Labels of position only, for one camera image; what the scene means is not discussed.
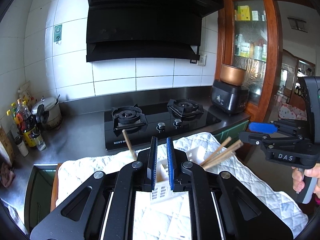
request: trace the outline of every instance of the copper inner pot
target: copper inner pot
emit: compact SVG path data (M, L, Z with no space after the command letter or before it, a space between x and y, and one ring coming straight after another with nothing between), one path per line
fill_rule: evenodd
M234 86L241 86L244 82L246 70L221 64L220 80Z

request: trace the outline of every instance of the glass cabinet door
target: glass cabinet door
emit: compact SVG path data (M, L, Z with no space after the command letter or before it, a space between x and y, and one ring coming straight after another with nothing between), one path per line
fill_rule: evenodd
M233 66L246 70L248 101L258 105L267 64L268 32L263 0L235 0Z

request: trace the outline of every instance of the electrical outlet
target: electrical outlet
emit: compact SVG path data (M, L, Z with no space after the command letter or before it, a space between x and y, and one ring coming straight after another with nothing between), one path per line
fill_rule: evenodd
M197 65L205 66L205 55L200 55L200 59L197 61Z
M61 34L62 34L62 24L54 27L53 42L58 43L59 41L61 41Z

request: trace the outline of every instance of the gas stove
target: gas stove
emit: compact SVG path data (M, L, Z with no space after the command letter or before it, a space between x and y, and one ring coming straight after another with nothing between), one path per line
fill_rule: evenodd
M127 147L122 130L127 131L132 145L172 137L221 122L204 110L202 105L188 99L171 99L168 103L138 107L112 108L104 113L107 150Z

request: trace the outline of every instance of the rice cooker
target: rice cooker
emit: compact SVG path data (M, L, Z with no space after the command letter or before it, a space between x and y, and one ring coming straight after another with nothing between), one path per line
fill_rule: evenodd
M215 80L212 85L211 102L227 114L243 112L248 101L249 89Z
M37 123L41 123L45 130L53 129L62 122L59 96L58 98L42 97L32 108L31 112L36 117Z

